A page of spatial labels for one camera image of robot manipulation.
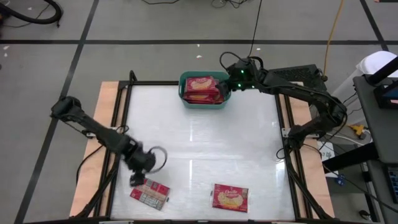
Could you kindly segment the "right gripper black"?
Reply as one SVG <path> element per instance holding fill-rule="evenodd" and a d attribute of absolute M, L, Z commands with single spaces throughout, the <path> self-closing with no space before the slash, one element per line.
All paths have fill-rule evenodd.
<path fill-rule="evenodd" d="M 220 81 L 217 84 L 217 88 L 220 90 L 220 99 L 228 100 L 231 96 L 230 91 L 244 91 L 255 89 L 256 79 L 255 76 L 247 70 L 233 70 L 229 74 L 229 80 Z"/>

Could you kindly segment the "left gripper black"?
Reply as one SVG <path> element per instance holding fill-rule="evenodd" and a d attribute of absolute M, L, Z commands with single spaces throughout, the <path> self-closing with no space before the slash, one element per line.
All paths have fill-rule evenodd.
<path fill-rule="evenodd" d="M 126 164 L 133 172 L 142 172 L 143 170 L 151 171 L 155 166 L 155 154 L 152 152 L 144 152 L 141 142 L 130 142 L 129 148 L 126 150 Z M 130 176 L 130 186 L 143 185 L 145 183 L 145 175 L 136 174 Z"/>

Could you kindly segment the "teal plastic basket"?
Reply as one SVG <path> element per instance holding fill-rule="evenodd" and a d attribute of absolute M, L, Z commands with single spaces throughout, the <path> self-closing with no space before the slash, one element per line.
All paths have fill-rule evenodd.
<path fill-rule="evenodd" d="M 228 75 L 225 72 L 218 72 L 218 71 L 188 71 L 188 72 L 184 72 L 181 74 L 180 80 L 178 83 L 178 87 L 179 87 L 178 95 L 186 108 L 218 110 L 218 109 L 224 108 L 225 105 L 227 104 L 228 100 L 224 100 L 223 103 L 217 104 L 217 105 L 190 104 L 183 99 L 183 95 L 185 94 L 184 90 L 185 90 L 186 79 L 189 77 L 206 77 L 206 76 L 212 76 L 216 80 L 216 85 L 220 81 L 228 79 Z"/>

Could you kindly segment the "tan wooden board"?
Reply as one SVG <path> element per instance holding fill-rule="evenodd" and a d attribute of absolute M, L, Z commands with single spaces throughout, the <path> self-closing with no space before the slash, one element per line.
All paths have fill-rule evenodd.
<path fill-rule="evenodd" d="M 289 98 L 289 100 L 286 100 L 284 95 L 279 95 L 278 99 L 280 100 L 284 126 L 286 128 L 290 126 L 287 109 L 288 106 L 292 111 L 292 122 L 294 124 L 305 124 L 312 119 L 308 103 L 295 98 Z M 300 157 L 297 157 L 294 153 L 291 153 L 290 155 L 294 169 L 298 171 L 298 166 L 300 165 L 302 167 L 302 176 L 305 177 L 305 183 L 307 185 L 308 191 L 315 198 L 322 209 L 324 209 L 329 216 L 334 217 L 335 214 L 322 166 L 321 155 L 318 151 L 317 140 L 313 138 L 307 138 L 300 150 Z"/>
<path fill-rule="evenodd" d="M 111 121 L 114 114 L 118 87 L 118 82 L 103 82 L 97 96 L 93 118 L 107 127 L 112 125 Z M 89 158 L 86 159 L 80 169 L 70 210 L 71 217 L 80 213 L 97 191 L 100 185 L 103 164 L 109 164 L 105 159 L 105 155 L 106 149 L 101 147 L 95 138 L 88 140 L 84 156 L 89 156 Z"/>

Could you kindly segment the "black computer case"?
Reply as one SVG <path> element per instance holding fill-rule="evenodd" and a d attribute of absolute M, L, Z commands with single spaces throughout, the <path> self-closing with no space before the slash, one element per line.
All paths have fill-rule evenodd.
<path fill-rule="evenodd" d="M 326 85 L 322 80 L 322 71 L 315 64 L 276 68 L 271 69 L 270 72 L 290 82 L 302 82 L 304 86 L 326 91 Z"/>

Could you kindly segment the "white paper sheet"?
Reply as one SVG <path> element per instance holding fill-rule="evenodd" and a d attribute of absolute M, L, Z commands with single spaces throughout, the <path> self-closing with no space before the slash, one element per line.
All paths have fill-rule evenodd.
<path fill-rule="evenodd" d="M 332 143 L 317 141 L 317 145 L 322 154 L 322 161 L 334 158 L 336 156 Z"/>

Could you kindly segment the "yellow power plug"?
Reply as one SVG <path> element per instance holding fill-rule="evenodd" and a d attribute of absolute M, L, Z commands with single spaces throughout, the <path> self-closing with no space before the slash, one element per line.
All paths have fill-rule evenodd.
<path fill-rule="evenodd" d="M 365 139 L 366 135 L 364 134 L 365 127 L 364 125 L 349 125 L 349 127 L 354 131 L 355 135 L 359 139 Z"/>

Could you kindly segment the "black desk leg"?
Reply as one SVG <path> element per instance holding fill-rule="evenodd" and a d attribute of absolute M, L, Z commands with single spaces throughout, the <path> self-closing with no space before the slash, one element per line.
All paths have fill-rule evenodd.
<path fill-rule="evenodd" d="M 360 164 L 370 160 L 378 160 L 379 155 L 373 142 L 357 147 L 342 155 L 335 156 L 322 162 L 324 172 L 330 173 L 345 167 Z"/>

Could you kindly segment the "white chair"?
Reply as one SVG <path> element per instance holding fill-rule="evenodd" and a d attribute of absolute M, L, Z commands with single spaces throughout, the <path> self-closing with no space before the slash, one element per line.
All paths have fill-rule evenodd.
<path fill-rule="evenodd" d="M 354 89 L 353 78 L 364 74 L 372 75 L 388 64 L 397 55 L 388 51 L 378 51 L 363 58 L 356 66 L 353 73 L 333 92 L 333 96 L 340 99 L 349 108 L 358 101 Z"/>

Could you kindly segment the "black bar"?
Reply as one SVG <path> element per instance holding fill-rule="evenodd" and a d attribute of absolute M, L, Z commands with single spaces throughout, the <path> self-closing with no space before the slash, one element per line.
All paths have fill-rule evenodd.
<path fill-rule="evenodd" d="M 365 79 L 368 84 L 375 86 L 376 84 L 380 83 L 381 81 L 383 81 L 385 78 L 387 78 L 389 75 L 393 74 L 397 70 L 398 70 L 398 56 L 396 56 L 385 66 L 380 68 L 373 75 L 365 76 Z"/>

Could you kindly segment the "dark grey desk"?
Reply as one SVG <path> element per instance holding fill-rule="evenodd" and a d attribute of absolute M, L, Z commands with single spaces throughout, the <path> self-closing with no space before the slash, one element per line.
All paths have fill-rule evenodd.
<path fill-rule="evenodd" d="M 374 87 L 364 77 L 354 77 L 353 82 L 379 159 L 386 164 L 398 164 L 398 109 L 380 108 Z"/>

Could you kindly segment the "black tablet with blue screen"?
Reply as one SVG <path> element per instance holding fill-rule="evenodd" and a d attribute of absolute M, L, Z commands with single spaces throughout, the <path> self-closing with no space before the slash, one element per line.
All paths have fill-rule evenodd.
<path fill-rule="evenodd" d="M 380 108 L 398 110 L 398 81 L 376 87 L 374 96 Z"/>

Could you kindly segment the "black keyboard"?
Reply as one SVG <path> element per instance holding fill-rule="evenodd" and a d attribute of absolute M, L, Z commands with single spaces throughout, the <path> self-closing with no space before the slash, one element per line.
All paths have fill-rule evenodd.
<path fill-rule="evenodd" d="M 394 203 L 398 204 L 398 167 L 386 167 L 387 183 Z"/>

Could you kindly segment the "black aluminium table frame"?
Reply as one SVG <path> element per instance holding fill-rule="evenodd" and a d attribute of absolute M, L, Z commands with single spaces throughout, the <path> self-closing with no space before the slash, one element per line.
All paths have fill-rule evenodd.
<path fill-rule="evenodd" d="M 300 192 L 293 194 L 284 162 L 276 158 L 284 125 L 280 100 L 257 91 L 235 93 L 221 110 L 192 110 L 178 97 L 177 82 L 118 82 L 113 117 L 126 122 L 145 148 L 164 147 L 162 170 L 151 179 L 170 188 L 162 210 L 130 197 L 130 172 L 121 166 L 100 213 L 133 220 L 293 220 L 305 216 Z M 248 212 L 212 207 L 215 184 L 249 189 Z"/>

